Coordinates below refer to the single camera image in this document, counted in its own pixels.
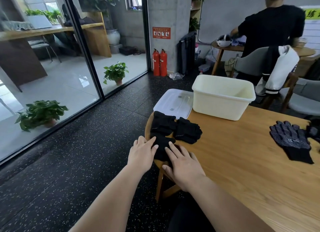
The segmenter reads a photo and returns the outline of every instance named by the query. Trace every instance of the black t-shirt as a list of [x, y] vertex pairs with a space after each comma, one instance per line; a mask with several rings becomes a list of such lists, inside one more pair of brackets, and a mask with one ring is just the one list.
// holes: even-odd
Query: black t-shirt
[[289, 37], [301, 37], [304, 21], [305, 12], [289, 5], [268, 7], [246, 17], [238, 27], [239, 35], [247, 37], [242, 57], [261, 47], [286, 45]]

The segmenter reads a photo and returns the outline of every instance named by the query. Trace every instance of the white tile floor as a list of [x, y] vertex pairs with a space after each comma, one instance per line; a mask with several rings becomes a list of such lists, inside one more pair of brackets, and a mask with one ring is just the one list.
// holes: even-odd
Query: white tile floor
[[[118, 61], [125, 62], [129, 73], [126, 73], [123, 83], [147, 70], [145, 54], [138, 56], [113, 54], [111, 58], [93, 56], [92, 59], [105, 94], [117, 86], [114, 81], [107, 80], [107, 85], [103, 83], [105, 71], [103, 67], [116, 64]], [[23, 132], [18, 124], [14, 124], [17, 119], [16, 112], [24, 110], [26, 104], [36, 100], [57, 100], [69, 108], [69, 111], [61, 117], [62, 121], [98, 99], [85, 59], [66, 56], [61, 60], [62, 63], [56, 58], [53, 62], [42, 61], [48, 76], [23, 84], [22, 92], [6, 86], [5, 83], [0, 85], [0, 160], [47, 130], [40, 126], [30, 133]]]

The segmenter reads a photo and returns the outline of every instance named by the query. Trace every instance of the neck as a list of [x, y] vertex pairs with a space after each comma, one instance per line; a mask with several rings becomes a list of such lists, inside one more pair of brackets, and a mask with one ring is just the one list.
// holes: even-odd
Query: neck
[[284, 0], [267, 0], [266, 7], [281, 7]]

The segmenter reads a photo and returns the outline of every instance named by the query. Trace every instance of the white ceramic planter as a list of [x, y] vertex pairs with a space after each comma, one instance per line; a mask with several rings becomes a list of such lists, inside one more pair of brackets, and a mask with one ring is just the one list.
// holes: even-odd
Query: white ceramic planter
[[108, 41], [110, 45], [118, 45], [120, 41], [120, 34], [118, 29], [110, 29], [106, 31]]

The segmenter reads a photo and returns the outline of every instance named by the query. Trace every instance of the laptop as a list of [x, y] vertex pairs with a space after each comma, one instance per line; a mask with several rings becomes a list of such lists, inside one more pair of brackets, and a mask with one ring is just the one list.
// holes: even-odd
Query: laptop
[[27, 16], [27, 19], [32, 24], [32, 29], [45, 29], [52, 27], [52, 24], [45, 15]]

